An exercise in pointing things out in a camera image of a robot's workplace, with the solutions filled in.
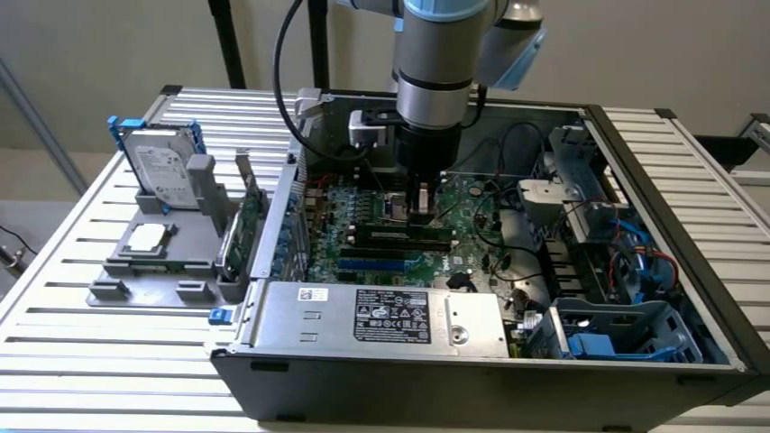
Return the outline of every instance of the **power supply label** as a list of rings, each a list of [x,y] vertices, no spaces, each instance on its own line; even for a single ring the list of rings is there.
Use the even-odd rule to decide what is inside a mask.
[[[352,336],[373,343],[431,344],[424,291],[356,290]]]

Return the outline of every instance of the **white wall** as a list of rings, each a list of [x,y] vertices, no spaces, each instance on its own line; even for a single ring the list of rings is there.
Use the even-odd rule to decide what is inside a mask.
[[[232,3],[246,82],[269,88],[289,2]],[[508,97],[668,107],[700,134],[732,134],[751,111],[770,112],[765,0],[541,4],[548,40]],[[0,0],[0,8],[0,55],[69,150],[110,152],[105,117],[142,114],[162,84],[226,84],[205,0]],[[385,89],[392,19],[333,6],[329,41],[332,86]],[[284,87],[309,86],[304,8],[284,53]],[[0,100],[0,146],[38,146],[11,109]]]

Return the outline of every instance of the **robotic arm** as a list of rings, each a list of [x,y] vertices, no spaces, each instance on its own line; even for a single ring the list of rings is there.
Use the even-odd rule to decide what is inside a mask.
[[[425,224],[433,218],[439,173],[457,158],[473,80],[491,88],[516,89],[540,48],[544,29],[537,0],[338,3],[397,19],[397,162],[408,171],[409,221]]]

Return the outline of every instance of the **metal grating table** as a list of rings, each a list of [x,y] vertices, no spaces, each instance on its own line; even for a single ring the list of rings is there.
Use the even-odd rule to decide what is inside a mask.
[[[735,209],[736,205],[725,200],[731,196],[720,193],[719,182],[707,178],[708,169],[695,165],[700,158],[692,152],[685,153],[688,145],[647,141],[651,138],[672,140],[667,136],[677,136],[664,129],[672,127],[671,124],[655,119],[649,113],[609,110],[609,117],[644,164],[660,161],[657,165],[649,164],[652,173],[673,170],[669,164],[665,165],[668,158],[655,159],[655,156],[676,155],[680,157],[676,161],[689,164],[685,167],[696,177],[685,178],[683,185],[701,189],[693,204],[715,203],[707,211],[687,210],[697,209],[685,206],[692,200],[681,197],[692,194],[693,190],[680,190],[683,185],[668,181],[680,179],[676,174],[667,175],[672,179],[653,177],[661,192],[684,204],[675,207],[677,215],[687,218],[683,222],[700,224],[699,218],[724,217],[727,219],[719,220],[721,224],[715,223],[716,226],[743,227],[729,230],[751,231],[744,244],[753,245],[757,249],[755,255],[763,259],[751,262],[751,257],[739,258],[747,261],[741,264],[745,268],[740,268],[745,272],[733,272],[727,267],[720,275],[727,278],[739,304],[770,340],[767,271],[756,281],[743,278],[749,275],[748,271],[760,272],[767,265],[763,263],[765,255],[757,254],[767,254],[770,246],[752,241],[756,231],[749,229],[757,226],[751,226],[751,221]],[[230,197],[242,194],[233,163],[237,147],[250,149],[260,186],[274,187],[274,167],[285,154],[288,132],[270,94],[185,88],[176,97],[158,97],[146,118],[178,122],[192,118],[198,120],[209,153],[217,159],[216,179],[225,183]],[[649,137],[648,134],[653,134],[649,129],[655,128],[661,135]],[[85,304],[88,284],[98,275],[100,262],[110,253],[136,211],[136,189],[128,165],[116,155],[0,304],[0,428],[185,432],[404,431],[404,428],[258,425],[241,415],[208,362],[201,342],[224,342],[232,335],[226,329],[209,330],[206,310],[93,309]],[[735,221],[735,224],[724,224],[728,221]],[[709,259],[716,265],[724,260],[729,263],[728,260],[737,256],[728,255],[732,258],[727,259],[724,254],[740,253],[741,250],[711,249],[708,245],[715,239],[708,236],[713,235],[721,234],[705,231],[704,238],[696,241],[704,245],[705,252],[713,252]],[[768,429],[770,393],[765,393],[735,408],[691,410],[655,433],[764,433]],[[427,428],[408,430],[433,431]]]

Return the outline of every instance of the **white sticker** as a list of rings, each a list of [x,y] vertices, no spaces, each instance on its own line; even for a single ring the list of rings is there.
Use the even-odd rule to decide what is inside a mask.
[[[196,208],[185,162],[178,153],[158,147],[136,146],[136,155],[154,196],[169,207]]]
[[[325,302],[328,300],[328,289],[321,287],[298,288],[297,300],[316,300]]]

